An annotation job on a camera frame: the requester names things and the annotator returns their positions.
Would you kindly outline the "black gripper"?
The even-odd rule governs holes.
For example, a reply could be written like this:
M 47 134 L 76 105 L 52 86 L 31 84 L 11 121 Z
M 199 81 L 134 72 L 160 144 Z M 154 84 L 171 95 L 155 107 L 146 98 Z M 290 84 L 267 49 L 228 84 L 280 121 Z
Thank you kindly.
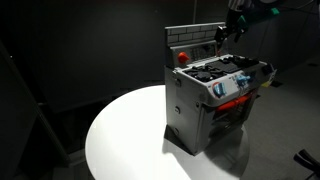
M 236 33 L 234 42 L 237 43 L 243 33 L 248 30 L 249 19 L 253 12 L 253 5 L 239 5 L 235 9 L 229 8 L 226 18 L 226 26 L 219 26 L 214 39 L 223 42 L 228 34 Z

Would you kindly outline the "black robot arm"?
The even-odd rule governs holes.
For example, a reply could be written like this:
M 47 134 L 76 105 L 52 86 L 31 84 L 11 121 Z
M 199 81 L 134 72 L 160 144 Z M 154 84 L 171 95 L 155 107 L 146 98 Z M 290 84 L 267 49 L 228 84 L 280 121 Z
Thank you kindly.
M 287 11 L 301 11 L 304 7 L 314 1 L 296 7 L 284 6 L 287 0 L 228 0 L 228 13 L 226 22 L 217 28 L 214 40 L 219 47 L 231 34 L 235 34 L 234 41 L 237 42 L 242 34 L 248 31 L 254 24 L 269 20 L 280 14 L 279 8 Z

